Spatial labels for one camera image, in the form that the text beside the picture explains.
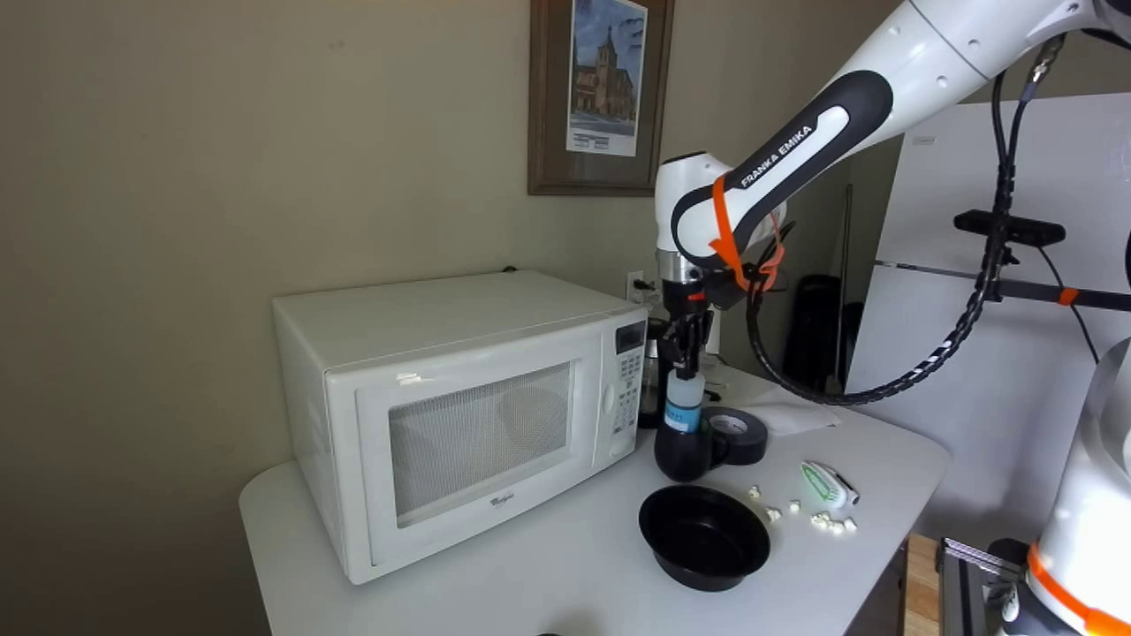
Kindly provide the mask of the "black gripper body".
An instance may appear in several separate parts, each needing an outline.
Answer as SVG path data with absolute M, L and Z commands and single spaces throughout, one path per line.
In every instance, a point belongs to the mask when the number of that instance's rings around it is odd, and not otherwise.
M 669 330 L 660 352 L 676 374 L 697 374 L 711 334 L 711 292 L 704 285 L 663 285 Z

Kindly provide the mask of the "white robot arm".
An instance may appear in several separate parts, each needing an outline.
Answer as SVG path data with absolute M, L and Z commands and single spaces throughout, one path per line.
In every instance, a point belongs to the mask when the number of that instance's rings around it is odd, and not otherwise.
M 1099 30 L 1131 41 L 1126 0 L 902 0 L 846 67 L 737 165 L 711 153 L 663 160 L 655 182 L 671 318 L 669 365 L 701 371 L 708 306 L 754 279 L 742 252 L 795 191 L 841 160 L 969 100 L 1037 45 Z

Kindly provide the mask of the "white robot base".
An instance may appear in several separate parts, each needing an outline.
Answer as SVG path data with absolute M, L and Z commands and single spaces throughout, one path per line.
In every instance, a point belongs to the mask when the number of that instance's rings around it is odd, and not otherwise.
M 1038 540 L 1026 556 L 1008 636 L 1131 636 L 1131 348 L 1110 348 Z

